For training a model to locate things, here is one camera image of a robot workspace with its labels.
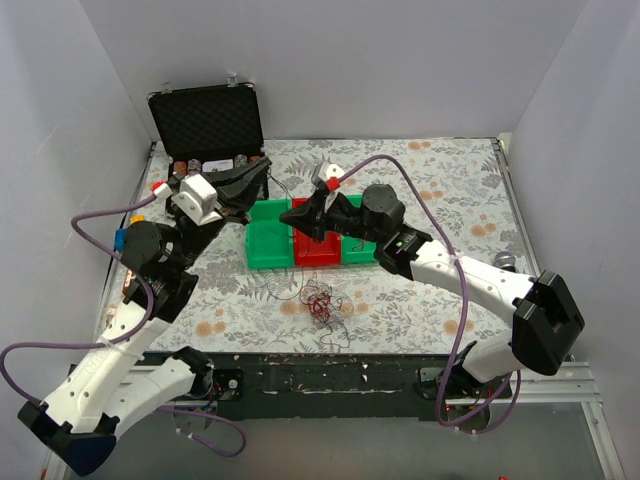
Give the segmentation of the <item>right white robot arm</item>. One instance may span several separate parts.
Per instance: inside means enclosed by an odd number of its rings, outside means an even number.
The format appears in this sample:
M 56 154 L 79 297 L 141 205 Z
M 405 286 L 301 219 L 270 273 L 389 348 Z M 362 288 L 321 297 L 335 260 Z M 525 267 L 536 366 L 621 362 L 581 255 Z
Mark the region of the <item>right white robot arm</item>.
M 327 233 L 373 242 L 387 272 L 433 285 L 492 312 L 511 329 L 500 338 L 474 342 L 454 361 L 454 389 L 475 397 L 489 382 L 529 369 L 553 376 L 584 329 L 585 321 L 564 279 L 514 273 L 466 255 L 454 257 L 429 234 L 404 221 L 405 206 L 385 184 L 367 187 L 359 206 L 322 187 L 280 216 L 282 223 L 321 241 Z

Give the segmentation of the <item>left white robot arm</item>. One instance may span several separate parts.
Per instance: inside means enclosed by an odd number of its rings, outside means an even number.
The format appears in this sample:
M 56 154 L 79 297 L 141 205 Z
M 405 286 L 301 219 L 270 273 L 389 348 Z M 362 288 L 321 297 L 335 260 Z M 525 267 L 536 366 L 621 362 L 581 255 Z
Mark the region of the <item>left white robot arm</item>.
M 266 157 L 234 169 L 156 184 L 141 206 L 170 200 L 173 225 L 141 220 L 124 231 L 109 255 L 134 279 L 99 340 L 63 383 L 42 400 L 30 399 L 19 420 L 77 475 L 95 472 L 118 439 L 165 403 L 200 400 L 213 388 L 214 367 L 192 347 L 128 387 L 121 383 L 157 337 L 187 305 L 198 278 L 190 268 L 229 223 L 246 225 L 271 167 Z

